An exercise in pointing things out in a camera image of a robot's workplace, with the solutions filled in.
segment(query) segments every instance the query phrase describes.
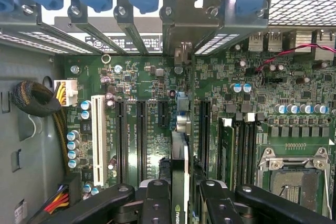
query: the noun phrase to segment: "motherboard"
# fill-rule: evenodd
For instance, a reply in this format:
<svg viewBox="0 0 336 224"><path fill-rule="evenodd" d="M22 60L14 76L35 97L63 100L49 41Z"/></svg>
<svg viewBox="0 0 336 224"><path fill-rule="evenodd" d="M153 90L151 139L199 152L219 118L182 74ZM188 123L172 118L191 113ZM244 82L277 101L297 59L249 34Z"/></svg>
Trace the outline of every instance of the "motherboard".
<svg viewBox="0 0 336 224"><path fill-rule="evenodd" d="M255 184L330 214L336 67L288 55L253 71L273 55L228 50L178 69L170 57L66 57L65 76L78 85L78 105L67 111L68 132L78 133L71 170L81 172L83 189L158 178L178 131L193 135L208 179L230 189Z"/></svg>

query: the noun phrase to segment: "metal mesh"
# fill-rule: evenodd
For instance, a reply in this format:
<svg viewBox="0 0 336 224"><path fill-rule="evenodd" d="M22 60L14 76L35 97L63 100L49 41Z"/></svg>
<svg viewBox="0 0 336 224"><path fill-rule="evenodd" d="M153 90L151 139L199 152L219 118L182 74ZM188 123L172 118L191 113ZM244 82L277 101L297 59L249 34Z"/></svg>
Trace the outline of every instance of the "metal mesh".
<svg viewBox="0 0 336 224"><path fill-rule="evenodd" d="M34 47L34 48L39 48L39 49L46 50L46 51L49 51L49 52L54 52L56 54L67 54L68 53L66 51L62 51L62 50L58 50L58 49L55 49L55 48L52 48L52 47L44 46L44 45L29 41L29 40L26 40L26 39L20 39L20 38L17 38L17 37L11 36L11 35L7 35L7 34L0 33L0 39L8 40L8 41L11 41L11 42L23 44L23 45Z"/></svg>
<svg viewBox="0 0 336 224"><path fill-rule="evenodd" d="M41 33L39 31L33 31L33 32L20 31L19 33L24 34L24 35L28 35L28 36L31 36L31 37L34 37L34 38L37 38L37 39L40 39L40 40L43 40L43 41L55 44L55 45L58 45L60 47L64 47L64 48L70 49L72 51L76 51L76 52L80 52L80 53L86 53L86 54L91 54L91 52L88 51L88 50L82 49L82 48L77 47L77 46L75 46L73 44L67 43L67 42L65 42L63 40L60 40L60 39L55 38L53 36L50 36L48 34Z"/></svg>
<svg viewBox="0 0 336 224"><path fill-rule="evenodd" d="M196 54L197 55L207 55L211 51L215 50L217 47L220 47L232 39L239 36L239 34L217 34L212 40L210 40L207 44L201 47Z"/></svg>
<svg viewBox="0 0 336 224"><path fill-rule="evenodd" d="M336 0L272 0L269 25L334 26Z"/></svg>

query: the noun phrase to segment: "white power connector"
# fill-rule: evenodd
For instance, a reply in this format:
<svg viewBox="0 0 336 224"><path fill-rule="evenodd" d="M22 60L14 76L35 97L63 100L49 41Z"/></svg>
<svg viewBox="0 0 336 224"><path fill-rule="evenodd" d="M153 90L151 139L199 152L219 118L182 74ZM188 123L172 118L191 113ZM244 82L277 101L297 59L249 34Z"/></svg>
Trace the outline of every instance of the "white power connector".
<svg viewBox="0 0 336 224"><path fill-rule="evenodd" d="M54 80L54 89L59 82L65 86L66 100L62 106L76 106L78 104L77 80Z"/></svg>

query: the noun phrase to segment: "green circuit board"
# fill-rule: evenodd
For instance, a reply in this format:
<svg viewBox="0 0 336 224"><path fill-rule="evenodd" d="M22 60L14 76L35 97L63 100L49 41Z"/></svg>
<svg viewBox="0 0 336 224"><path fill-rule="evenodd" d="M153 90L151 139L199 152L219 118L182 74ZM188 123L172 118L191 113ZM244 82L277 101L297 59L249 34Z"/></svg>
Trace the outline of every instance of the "green circuit board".
<svg viewBox="0 0 336 224"><path fill-rule="evenodd" d="M335 120L331 116L336 100L336 79L335 67L329 66L321 70L312 70L311 61L293 61L293 56L279 58L276 64L285 67L283 71L264 72L263 74L246 74L246 68L258 67L262 61L271 57L270 53L237 53L224 52L211 57L196 57L195 69L188 67L182 74L174 72L174 60L169 57L112 57L108 65L102 63L100 57L74 56L66 58L66 78L78 80L79 104L82 101L90 100L92 95L106 94L108 89L105 84L101 84L100 78L107 76L111 79L109 86L115 89L116 100L125 101L126 124L127 124L127 145L128 162L125 165L127 171L127 183L135 188L139 186L142 179L158 178L159 160L163 157L170 157L170 137L171 131L176 129L176 99L170 96L170 91L190 92L188 78L190 71L195 72L195 134L193 141L194 155L201 156L201 137L205 136L208 146L206 153L207 164L206 173L209 179L223 180L230 188L246 180L246 174L252 173L250 180L257 183L258 164L262 158L264 150L272 148L276 156L281 157L312 157L319 148L325 148L330 162L328 172L328 195L332 201L333 195L333 175L335 169ZM246 65L243 68L237 67L237 62L244 60ZM76 65L80 68L79 74L73 74L70 67ZM115 73L114 66L122 67L121 73ZM310 79L307 84L297 84L302 77ZM232 91L235 83L249 84L250 93ZM137 101L146 103L146 160L138 162L137 147ZM166 126L159 126L159 114L161 113L159 103L165 104L168 114ZM204 129L204 111L202 106L208 104L206 114L209 124L208 129ZM275 106L294 104L312 105L323 104L328 109L326 114L289 114L277 113ZM80 129L81 108L68 109L68 129ZM242 153L239 148L237 136L238 126L235 126L236 115L242 113L245 118L248 113L262 113L262 122L254 122L253 126L244 126L244 137L250 133L255 134L255 145L251 150L244 150L247 156L253 156L249 162L252 170L238 171L237 164L247 162L241 160ZM222 119L233 119L231 127L223 126ZM117 153L116 131L116 111L113 108L106 108L108 158L112 158ZM309 128L307 136L302 137L302 128ZM294 137L291 131L299 131L299 136ZM92 143L90 134L81 133L80 145L81 164L76 171L88 168L92 165ZM141 165L144 175L139 177L138 169ZM317 192L314 196L318 201L313 208L315 211L327 214L325 207L325 187L323 170L319 170L317 175L310 175L316 169L310 168L298 173L309 173L307 176L315 176ZM106 186L117 183L118 173L108 171L108 181ZM263 173L262 187L272 190L274 183L278 182L277 173L268 171ZM293 193L286 193L289 197L299 197L302 185L298 185Z"/></svg>

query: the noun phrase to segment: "electrolytic capacitor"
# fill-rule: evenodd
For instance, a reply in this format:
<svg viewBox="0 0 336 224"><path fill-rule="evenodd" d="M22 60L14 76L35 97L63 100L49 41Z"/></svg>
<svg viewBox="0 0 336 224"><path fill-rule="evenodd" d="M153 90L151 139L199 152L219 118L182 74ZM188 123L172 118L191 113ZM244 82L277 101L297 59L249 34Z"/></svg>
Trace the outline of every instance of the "electrolytic capacitor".
<svg viewBox="0 0 336 224"><path fill-rule="evenodd" d="M79 165L79 163L80 163L80 159L78 157L76 157L75 159L69 160L68 166L70 168L75 168L77 165Z"/></svg>
<svg viewBox="0 0 336 224"><path fill-rule="evenodd" d="M327 67L328 67L328 63L326 63L326 62L320 62L320 63L314 64L312 66L312 69L313 70L319 70L319 69L323 69L323 68L327 68Z"/></svg>
<svg viewBox="0 0 336 224"><path fill-rule="evenodd" d="M314 106L314 111L315 111L315 113L326 114L327 107L325 105L317 104L317 105Z"/></svg>
<svg viewBox="0 0 336 224"><path fill-rule="evenodd" d="M79 137L79 132L76 130L72 130L70 132L68 132L67 134L67 140L69 141L73 141L75 139L77 139Z"/></svg>
<svg viewBox="0 0 336 224"><path fill-rule="evenodd" d="M82 110L89 110L91 108L91 101L83 101L80 107Z"/></svg>
<svg viewBox="0 0 336 224"><path fill-rule="evenodd" d="M298 107L294 104L290 104L287 106L287 112L291 114L296 114L298 113Z"/></svg>
<svg viewBox="0 0 336 224"><path fill-rule="evenodd" d="M105 94L105 99L106 100L114 100L116 97L114 96L114 94L111 93L106 93Z"/></svg>
<svg viewBox="0 0 336 224"><path fill-rule="evenodd" d="M83 110L82 113L80 113L80 117L81 117L83 120L90 119L90 117L91 117L91 112L90 112L90 111L87 111L87 110Z"/></svg>
<svg viewBox="0 0 336 224"><path fill-rule="evenodd" d="M296 79L296 84L307 84L310 82L310 78L308 77L300 77L298 79Z"/></svg>
<svg viewBox="0 0 336 224"><path fill-rule="evenodd" d="M113 102L112 100L108 100L106 102L107 107L114 109L116 107L116 103Z"/></svg>
<svg viewBox="0 0 336 224"><path fill-rule="evenodd" d="M114 167L116 166L116 164L117 164L117 156L113 156L113 157L111 158L111 160L110 160L109 165L108 165L107 168L108 168L109 170L113 170Z"/></svg>
<svg viewBox="0 0 336 224"><path fill-rule="evenodd" d="M240 60L240 61L236 62L235 63L235 67L236 68L244 68L244 67L246 67L246 61Z"/></svg>
<svg viewBox="0 0 336 224"><path fill-rule="evenodd" d="M74 150L68 152L68 158L69 159L75 159L76 157L78 157L78 155L79 155L79 150L78 149L74 149Z"/></svg>
<svg viewBox="0 0 336 224"><path fill-rule="evenodd" d="M239 83L233 83L230 85L230 89L234 93L240 93L242 90L241 88L242 88L242 85L240 85Z"/></svg>
<svg viewBox="0 0 336 224"><path fill-rule="evenodd" d="M274 72L275 70L277 70L277 67L274 64L270 64L270 65L264 66L264 70L266 72Z"/></svg>
<svg viewBox="0 0 336 224"><path fill-rule="evenodd" d="M305 113L305 114L310 114L311 113L311 106L303 104L300 106L300 112Z"/></svg>
<svg viewBox="0 0 336 224"><path fill-rule="evenodd" d="M73 140L73 141L69 141L67 144L67 147L69 150L73 151L74 149L76 149L79 146L79 141L77 139Z"/></svg>
<svg viewBox="0 0 336 224"><path fill-rule="evenodd" d="M243 84L243 92L244 93L250 93L251 90L252 90L252 86L250 84L248 84L248 83Z"/></svg>
<svg viewBox="0 0 336 224"><path fill-rule="evenodd" d="M284 71L285 67L282 64L277 65L277 71Z"/></svg>
<svg viewBox="0 0 336 224"><path fill-rule="evenodd" d="M91 190L91 194L92 195L96 195L98 193L100 193L101 191L101 187L100 186L95 186L92 190Z"/></svg>
<svg viewBox="0 0 336 224"><path fill-rule="evenodd" d="M274 111L279 113L279 114L284 114L285 113L285 106L281 104L277 104L274 106Z"/></svg>
<svg viewBox="0 0 336 224"><path fill-rule="evenodd" d="M82 199L83 200L86 200L86 199L88 199L88 198L90 198L92 195L91 194L83 194L83 197L82 197Z"/></svg>
<svg viewBox="0 0 336 224"><path fill-rule="evenodd" d="M93 189L93 184L91 182L87 182L85 183L85 185L83 186L83 192L84 193L90 193Z"/></svg>

